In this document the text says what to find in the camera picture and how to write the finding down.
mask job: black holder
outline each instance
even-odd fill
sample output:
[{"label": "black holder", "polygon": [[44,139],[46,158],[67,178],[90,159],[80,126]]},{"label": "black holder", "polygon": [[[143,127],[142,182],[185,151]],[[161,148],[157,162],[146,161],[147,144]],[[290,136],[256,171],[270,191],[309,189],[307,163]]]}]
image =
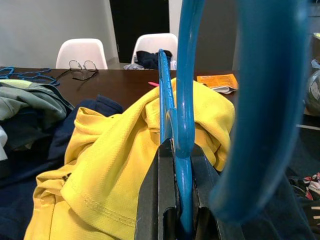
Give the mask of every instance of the black holder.
[{"label": "black holder", "polygon": [[[139,192],[135,240],[183,239],[178,231],[180,205],[175,158],[170,139],[159,146]],[[193,171],[193,227],[195,240],[242,240],[240,226],[214,218],[209,193],[219,175],[198,145],[191,154]]]}]

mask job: gray wall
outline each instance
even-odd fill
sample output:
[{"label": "gray wall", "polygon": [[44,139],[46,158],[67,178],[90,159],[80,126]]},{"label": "gray wall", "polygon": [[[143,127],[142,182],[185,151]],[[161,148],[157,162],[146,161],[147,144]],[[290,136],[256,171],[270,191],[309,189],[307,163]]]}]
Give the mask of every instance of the gray wall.
[{"label": "gray wall", "polygon": [[205,1],[195,70],[232,70],[237,35],[235,0]]},{"label": "gray wall", "polygon": [[51,67],[61,44],[97,38],[118,57],[109,0],[2,0],[0,66]]}]

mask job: blue hanger on table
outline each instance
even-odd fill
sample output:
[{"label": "blue hanger on table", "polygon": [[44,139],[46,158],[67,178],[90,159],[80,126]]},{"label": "blue hanger on table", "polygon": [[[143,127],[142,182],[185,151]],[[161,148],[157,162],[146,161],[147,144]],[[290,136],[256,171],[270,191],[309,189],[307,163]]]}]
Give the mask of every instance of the blue hanger on table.
[{"label": "blue hanger on table", "polygon": [[20,80],[28,80],[31,82],[50,84],[53,86],[58,86],[60,83],[57,82],[52,76],[44,75],[49,73],[51,68],[44,68],[38,71],[27,71],[27,72],[17,72],[15,73],[15,68],[13,66],[6,66],[0,69],[0,79],[10,79],[16,78]]}]

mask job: white wall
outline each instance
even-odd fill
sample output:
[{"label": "white wall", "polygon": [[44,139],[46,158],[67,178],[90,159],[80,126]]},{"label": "white wall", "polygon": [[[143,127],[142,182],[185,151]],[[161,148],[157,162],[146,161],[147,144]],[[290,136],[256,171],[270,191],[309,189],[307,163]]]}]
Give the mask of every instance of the white wall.
[{"label": "white wall", "polygon": [[54,68],[61,44],[97,38],[118,57],[109,0],[0,1],[0,66]]},{"label": "white wall", "polygon": [[182,0],[169,0],[170,33],[179,35]]}]

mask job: white chair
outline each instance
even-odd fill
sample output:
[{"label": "white chair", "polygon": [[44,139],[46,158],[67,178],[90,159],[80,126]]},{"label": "white chair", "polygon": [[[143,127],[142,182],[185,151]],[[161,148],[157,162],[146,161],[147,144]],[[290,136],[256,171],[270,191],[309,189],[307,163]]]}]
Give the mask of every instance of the white chair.
[{"label": "white chair", "polygon": [[159,49],[168,50],[172,53],[172,60],[177,60],[178,39],[172,33],[146,34],[138,38],[132,54],[131,64],[134,64],[134,56],[137,51],[146,51],[151,54]]},{"label": "white chair", "polygon": [[76,60],[81,65],[90,60],[97,69],[108,69],[104,46],[99,39],[78,38],[65,41],[60,47],[55,68],[69,69],[71,60]]}]

